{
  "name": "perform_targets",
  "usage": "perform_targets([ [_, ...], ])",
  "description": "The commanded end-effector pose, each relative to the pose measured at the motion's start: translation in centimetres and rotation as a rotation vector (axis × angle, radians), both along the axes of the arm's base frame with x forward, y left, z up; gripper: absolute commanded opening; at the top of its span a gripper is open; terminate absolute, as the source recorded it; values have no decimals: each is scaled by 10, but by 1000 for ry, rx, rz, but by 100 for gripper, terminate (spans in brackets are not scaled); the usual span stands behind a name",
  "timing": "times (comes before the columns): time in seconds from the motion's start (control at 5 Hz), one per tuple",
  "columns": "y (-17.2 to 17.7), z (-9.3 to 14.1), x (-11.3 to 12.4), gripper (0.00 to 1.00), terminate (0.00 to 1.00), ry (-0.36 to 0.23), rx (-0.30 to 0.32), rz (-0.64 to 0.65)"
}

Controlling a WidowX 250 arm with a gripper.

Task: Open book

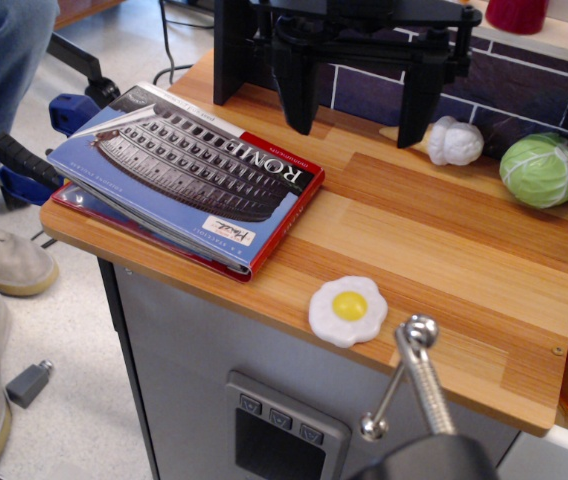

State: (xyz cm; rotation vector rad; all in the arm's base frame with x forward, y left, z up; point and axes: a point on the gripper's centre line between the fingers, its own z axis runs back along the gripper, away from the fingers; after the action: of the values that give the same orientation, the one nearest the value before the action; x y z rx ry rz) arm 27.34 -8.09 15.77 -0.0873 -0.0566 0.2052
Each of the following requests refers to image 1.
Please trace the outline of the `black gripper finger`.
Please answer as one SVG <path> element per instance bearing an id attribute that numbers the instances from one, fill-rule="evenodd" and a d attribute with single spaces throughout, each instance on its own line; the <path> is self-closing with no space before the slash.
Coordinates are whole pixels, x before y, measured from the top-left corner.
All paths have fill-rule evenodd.
<path id="1" fill-rule="evenodd" d="M 308 135 L 318 109 L 316 60 L 305 48 L 274 39 L 271 67 L 286 122 Z"/>
<path id="2" fill-rule="evenodd" d="M 450 80 L 449 50 L 445 48 L 405 51 L 396 61 L 405 72 L 397 146 L 408 148 L 423 139 Z"/>

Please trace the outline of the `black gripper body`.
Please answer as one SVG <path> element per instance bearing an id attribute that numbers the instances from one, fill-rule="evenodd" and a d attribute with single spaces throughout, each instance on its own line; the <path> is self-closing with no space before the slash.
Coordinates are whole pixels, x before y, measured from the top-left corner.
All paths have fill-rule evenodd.
<path id="1" fill-rule="evenodd" d="M 482 13 L 449 1 L 251 1 L 255 43 L 279 80 L 319 63 L 355 67 L 434 67 L 445 77 L 468 69 L 472 30 Z"/>

